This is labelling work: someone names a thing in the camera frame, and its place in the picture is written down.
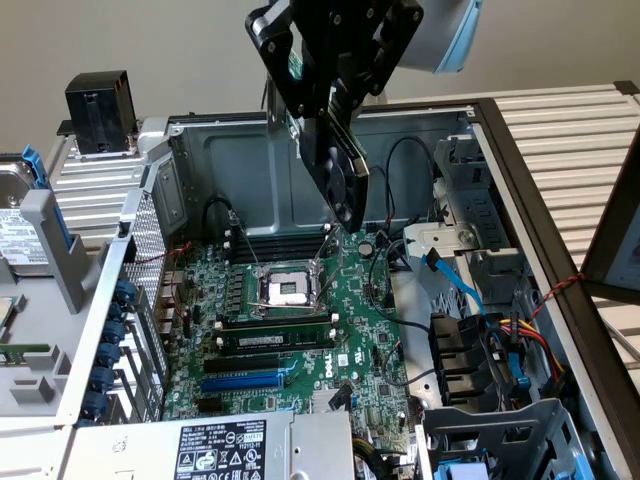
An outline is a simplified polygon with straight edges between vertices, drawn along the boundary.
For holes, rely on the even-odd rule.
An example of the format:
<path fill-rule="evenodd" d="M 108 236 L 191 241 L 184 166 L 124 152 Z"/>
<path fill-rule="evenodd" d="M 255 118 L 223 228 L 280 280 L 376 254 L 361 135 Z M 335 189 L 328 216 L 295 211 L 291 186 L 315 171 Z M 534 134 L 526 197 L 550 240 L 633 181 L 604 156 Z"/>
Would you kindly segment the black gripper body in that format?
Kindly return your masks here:
<path fill-rule="evenodd" d="M 400 60 L 398 1 L 295 1 L 300 75 L 390 75 Z"/>

